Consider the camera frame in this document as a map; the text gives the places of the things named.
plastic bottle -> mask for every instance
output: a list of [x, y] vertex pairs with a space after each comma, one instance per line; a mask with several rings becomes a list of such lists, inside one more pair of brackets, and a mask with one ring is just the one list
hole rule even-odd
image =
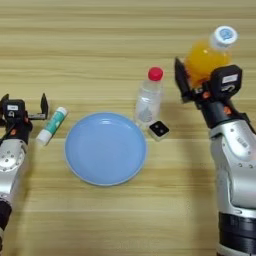
[[237, 32], [229, 26], [220, 26], [209, 39], [193, 45], [185, 60], [192, 88], [198, 88], [210, 79], [212, 71], [231, 61], [230, 46], [237, 40]]
[[135, 122], [142, 129], [149, 127], [157, 120], [163, 92], [162, 77], [163, 70], [153, 67], [148, 72], [148, 79], [140, 87], [135, 110]]
[[51, 120], [46, 124], [43, 130], [40, 131], [36, 140], [42, 145], [47, 145], [54, 133], [58, 130], [59, 126], [65, 119], [68, 111], [63, 107], [58, 107], [53, 114]]

blue plate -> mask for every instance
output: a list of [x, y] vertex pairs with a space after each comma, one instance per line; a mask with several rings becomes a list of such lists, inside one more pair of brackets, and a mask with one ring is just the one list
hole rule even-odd
[[128, 118], [96, 113], [70, 130], [65, 154], [71, 170], [82, 180], [112, 186], [133, 178], [147, 155], [143, 133]]

wood grain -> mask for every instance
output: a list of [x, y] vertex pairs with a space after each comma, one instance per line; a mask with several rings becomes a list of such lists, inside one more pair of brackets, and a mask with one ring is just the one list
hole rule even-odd
[[[1, 94], [39, 111], [69, 116], [38, 148], [5, 235], [4, 255], [215, 255], [217, 211], [208, 130], [193, 104], [182, 105], [173, 60], [218, 25], [240, 35], [233, 60], [244, 68], [234, 99], [256, 126], [256, 2], [253, 0], [1, 0]], [[98, 111], [133, 117], [138, 86], [153, 65], [165, 69], [161, 117], [171, 133], [148, 135], [149, 156], [130, 182], [98, 188], [67, 168], [63, 147], [74, 123]]]

cable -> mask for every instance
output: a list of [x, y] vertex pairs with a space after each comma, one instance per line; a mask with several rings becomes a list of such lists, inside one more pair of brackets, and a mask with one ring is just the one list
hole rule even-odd
[[12, 126], [9, 128], [9, 130], [4, 134], [4, 136], [0, 139], [0, 145], [3, 143], [3, 141], [6, 139], [8, 135], [10, 135], [11, 131], [14, 129], [16, 124], [12, 124]]

orange juice bottle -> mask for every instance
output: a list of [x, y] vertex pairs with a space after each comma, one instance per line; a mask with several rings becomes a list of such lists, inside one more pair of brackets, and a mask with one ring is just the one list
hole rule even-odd
[[198, 88], [209, 80], [214, 69], [230, 63], [229, 49], [237, 37], [237, 32], [232, 27], [220, 26], [209, 39], [200, 40], [193, 45], [185, 60], [192, 88]]

